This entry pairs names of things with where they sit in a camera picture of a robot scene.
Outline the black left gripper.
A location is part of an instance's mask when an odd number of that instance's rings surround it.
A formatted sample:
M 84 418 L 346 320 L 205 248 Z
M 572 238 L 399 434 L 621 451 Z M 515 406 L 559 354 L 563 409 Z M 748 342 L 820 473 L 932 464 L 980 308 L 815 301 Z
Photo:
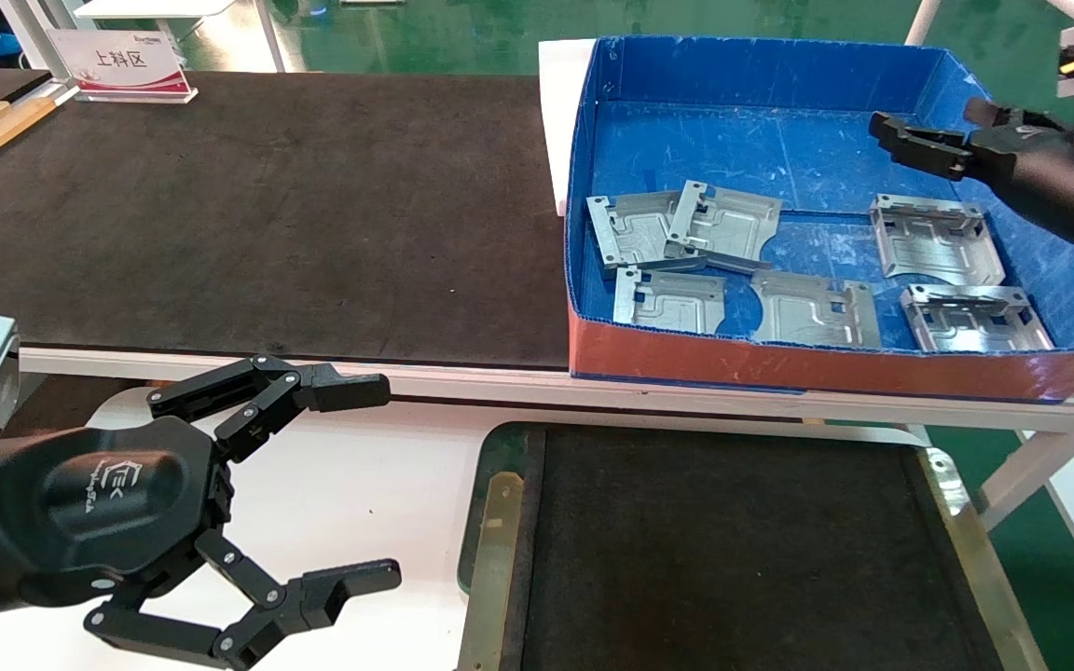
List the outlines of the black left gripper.
M 402 577 L 397 561 L 380 559 L 276 583 L 217 530 L 233 497 L 222 461 L 249 458 L 303 412 L 380 407 L 391 396 L 381 374 L 253 355 L 150 392 L 158 419 L 145 425 L 84 426 L 12 447 L 0 456 L 0 582 L 12 603 L 29 607 L 146 585 L 91 611 L 87 632 L 124 652 L 252 670 L 287 637 L 332 627 L 350 599 L 396 589 Z M 235 413 L 214 439 L 188 424 L 226 409 Z M 250 600 L 241 619 L 217 628 L 142 611 L 153 589 L 172 589 L 200 560 Z

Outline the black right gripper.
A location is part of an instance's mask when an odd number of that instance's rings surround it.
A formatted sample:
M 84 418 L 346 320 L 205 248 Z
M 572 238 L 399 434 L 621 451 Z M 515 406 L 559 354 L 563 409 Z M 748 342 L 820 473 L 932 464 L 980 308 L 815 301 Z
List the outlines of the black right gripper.
M 946 180 L 967 174 L 1030 224 L 1074 245 L 1074 150 L 1061 132 L 1065 123 L 984 97 L 968 100 L 964 119 L 979 127 L 969 140 L 963 132 L 908 126 L 874 112 L 870 135 L 895 164 Z

